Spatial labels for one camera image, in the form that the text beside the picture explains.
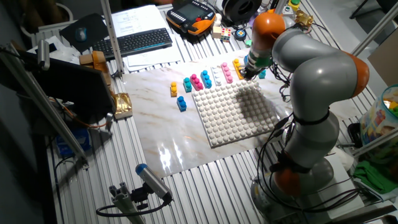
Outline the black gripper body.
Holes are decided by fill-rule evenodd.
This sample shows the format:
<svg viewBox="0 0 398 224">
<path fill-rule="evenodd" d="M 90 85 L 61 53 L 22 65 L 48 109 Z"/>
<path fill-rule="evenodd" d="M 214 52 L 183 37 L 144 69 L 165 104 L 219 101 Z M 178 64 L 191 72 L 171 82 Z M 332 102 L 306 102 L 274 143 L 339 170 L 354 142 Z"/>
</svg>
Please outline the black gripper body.
<svg viewBox="0 0 398 224">
<path fill-rule="evenodd" d="M 241 69 L 241 75 L 245 80 L 252 80 L 256 75 L 260 74 L 263 68 L 257 68 L 251 64 L 247 64 Z"/>
</svg>

